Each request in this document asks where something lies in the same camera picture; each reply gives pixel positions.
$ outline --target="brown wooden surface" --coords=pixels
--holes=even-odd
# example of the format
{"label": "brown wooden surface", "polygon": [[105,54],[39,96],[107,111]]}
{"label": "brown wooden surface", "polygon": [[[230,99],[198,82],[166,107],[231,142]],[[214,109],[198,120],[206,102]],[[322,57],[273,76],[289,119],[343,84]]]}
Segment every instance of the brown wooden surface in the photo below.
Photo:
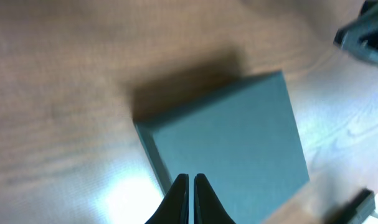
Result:
{"label": "brown wooden surface", "polygon": [[155,178],[129,89],[221,51],[247,75],[285,73],[311,182],[269,223],[318,223],[360,187],[378,192],[378,68],[332,45],[361,5],[0,0],[0,223],[113,223],[107,192],[134,176],[121,215],[158,202],[140,187]]}

